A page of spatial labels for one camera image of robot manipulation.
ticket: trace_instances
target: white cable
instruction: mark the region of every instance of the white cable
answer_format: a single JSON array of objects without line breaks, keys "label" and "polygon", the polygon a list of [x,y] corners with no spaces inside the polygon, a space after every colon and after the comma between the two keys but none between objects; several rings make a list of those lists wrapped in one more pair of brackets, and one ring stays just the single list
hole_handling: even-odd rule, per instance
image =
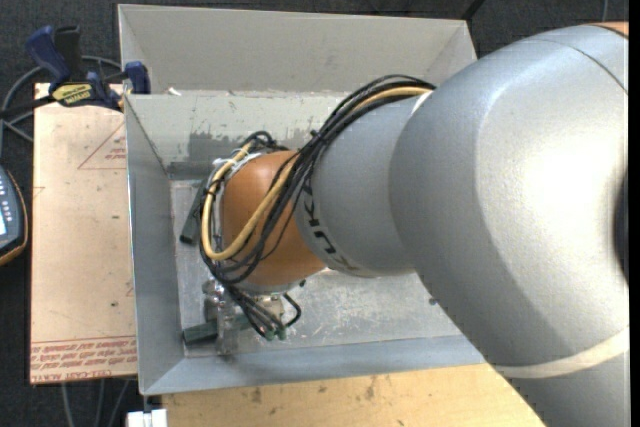
[{"label": "white cable", "polygon": [[495,369],[511,379],[548,379],[561,375],[573,374],[598,366],[629,350],[629,326],[587,350],[573,356],[522,367],[496,366]]}]

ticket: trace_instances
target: cardboard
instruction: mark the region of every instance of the cardboard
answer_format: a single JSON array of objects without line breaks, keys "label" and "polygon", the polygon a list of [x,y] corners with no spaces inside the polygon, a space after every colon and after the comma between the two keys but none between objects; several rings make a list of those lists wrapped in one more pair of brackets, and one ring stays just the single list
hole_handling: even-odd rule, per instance
[{"label": "cardboard", "polygon": [[135,375],[123,115],[51,104],[34,123],[30,382]]}]

